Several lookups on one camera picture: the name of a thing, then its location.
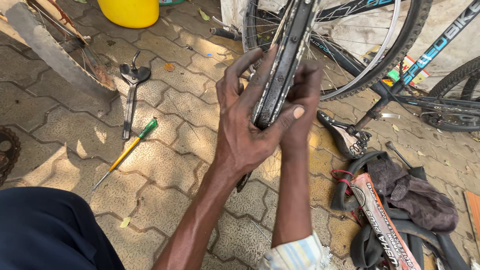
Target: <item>chainring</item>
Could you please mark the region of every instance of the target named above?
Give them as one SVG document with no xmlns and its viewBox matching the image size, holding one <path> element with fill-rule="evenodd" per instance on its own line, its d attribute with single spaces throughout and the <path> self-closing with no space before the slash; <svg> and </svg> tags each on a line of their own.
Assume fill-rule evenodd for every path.
<svg viewBox="0 0 480 270">
<path fill-rule="evenodd" d="M 20 141 L 15 133 L 0 126 L 0 186 L 7 179 L 20 156 Z"/>
</svg>

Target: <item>hand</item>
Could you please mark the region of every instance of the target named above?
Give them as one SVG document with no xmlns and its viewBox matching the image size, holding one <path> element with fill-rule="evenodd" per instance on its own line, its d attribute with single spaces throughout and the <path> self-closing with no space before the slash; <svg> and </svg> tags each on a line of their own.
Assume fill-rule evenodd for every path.
<svg viewBox="0 0 480 270">
<path fill-rule="evenodd" d="M 298 67 L 294 77 L 294 86 L 288 92 L 283 109 L 301 105 L 305 108 L 305 114 L 283 135 L 280 142 L 282 154 L 307 146 L 308 132 L 312 127 L 316 108 L 320 101 L 323 74 L 319 61 L 304 61 Z"/>
<path fill-rule="evenodd" d="M 244 174 L 256 169 L 272 155 L 285 131 L 305 112 L 301 104 L 293 104 L 263 131 L 250 122 L 252 110 L 268 82 L 276 52 L 277 46 L 273 46 L 245 89 L 240 86 L 239 77 L 264 55 L 260 48 L 237 59 L 216 84 L 220 123 L 211 169 L 223 167 L 228 171 L 229 175 L 223 181 L 229 188 L 233 189 Z"/>
</svg>

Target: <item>dark blue pants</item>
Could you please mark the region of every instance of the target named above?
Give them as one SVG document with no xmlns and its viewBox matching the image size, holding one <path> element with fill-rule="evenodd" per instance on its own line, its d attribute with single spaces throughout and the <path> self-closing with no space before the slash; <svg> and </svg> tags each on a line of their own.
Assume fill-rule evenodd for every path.
<svg viewBox="0 0 480 270">
<path fill-rule="evenodd" d="M 0 191 L 0 270 L 124 269 L 80 196 L 46 187 Z"/>
</svg>

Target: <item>ground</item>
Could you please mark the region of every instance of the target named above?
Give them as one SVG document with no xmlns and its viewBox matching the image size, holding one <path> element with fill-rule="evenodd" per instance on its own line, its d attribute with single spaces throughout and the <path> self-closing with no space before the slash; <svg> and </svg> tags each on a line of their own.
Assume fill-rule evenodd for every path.
<svg viewBox="0 0 480 270">
<path fill-rule="evenodd" d="M 125 267 L 149 269 L 212 162 L 219 113 L 215 81 L 242 54 L 241 43 L 211 36 L 209 28 L 218 26 L 198 14 L 201 7 L 210 16 L 221 17 L 217 0 L 161 7 L 159 20 L 146 29 L 111 23 L 95 0 L 88 1 L 91 5 L 57 2 L 80 32 L 92 37 L 92 46 L 108 62 L 120 94 L 110 101 L 84 95 L 29 48 L 0 33 L 0 55 L 6 59 L 0 66 L 0 124 L 11 128 L 22 144 L 19 160 L 0 189 L 48 186 L 79 194 L 90 204 Z M 186 44 L 193 50 L 186 49 Z M 138 49 L 142 53 L 137 66 L 150 67 L 152 76 L 138 87 L 132 133 L 137 135 L 152 117 L 157 117 L 159 127 L 91 192 L 134 139 L 121 139 L 128 87 L 120 79 L 118 66 L 129 63 Z M 175 66 L 173 72 L 164 69 L 166 62 Z M 320 108 L 352 123 L 375 98 L 373 92 L 364 91 L 323 102 Z M 451 235 L 455 245 L 467 261 L 466 249 L 479 261 L 463 192 L 480 195 L 480 143 L 466 133 L 439 132 L 396 103 L 385 111 L 402 118 L 371 122 L 369 149 L 386 150 L 401 163 L 384 145 L 391 140 L 412 165 L 425 166 L 430 183 L 458 209 L 460 222 Z M 354 269 L 349 245 L 360 228 L 349 213 L 329 208 L 335 187 L 330 171 L 345 168 L 347 162 L 318 121 L 311 131 L 310 151 L 312 222 L 322 243 L 331 248 L 333 267 Z M 203 269 L 255 269 L 269 248 L 266 237 L 272 236 L 280 157 L 279 152 L 269 157 L 254 171 L 244 191 L 232 192 L 212 231 Z M 130 225 L 120 229 L 128 216 Z M 429 254 L 426 269 L 433 269 Z"/>
</svg>

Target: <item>forearm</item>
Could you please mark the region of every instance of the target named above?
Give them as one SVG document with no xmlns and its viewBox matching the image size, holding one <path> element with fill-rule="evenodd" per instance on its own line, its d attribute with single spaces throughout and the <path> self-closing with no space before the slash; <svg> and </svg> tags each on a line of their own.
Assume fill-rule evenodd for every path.
<svg viewBox="0 0 480 270">
<path fill-rule="evenodd" d="M 308 183 L 308 145 L 282 149 L 280 192 L 272 247 L 312 234 Z"/>
<path fill-rule="evenodd" d="M 210 167 L 197 195 L 183 215 L 175 233 L 152 267 L 159 269 L 199 269 L 218 214 L 233 187 L 225 186 L 231 173 Z"/>
</svg>

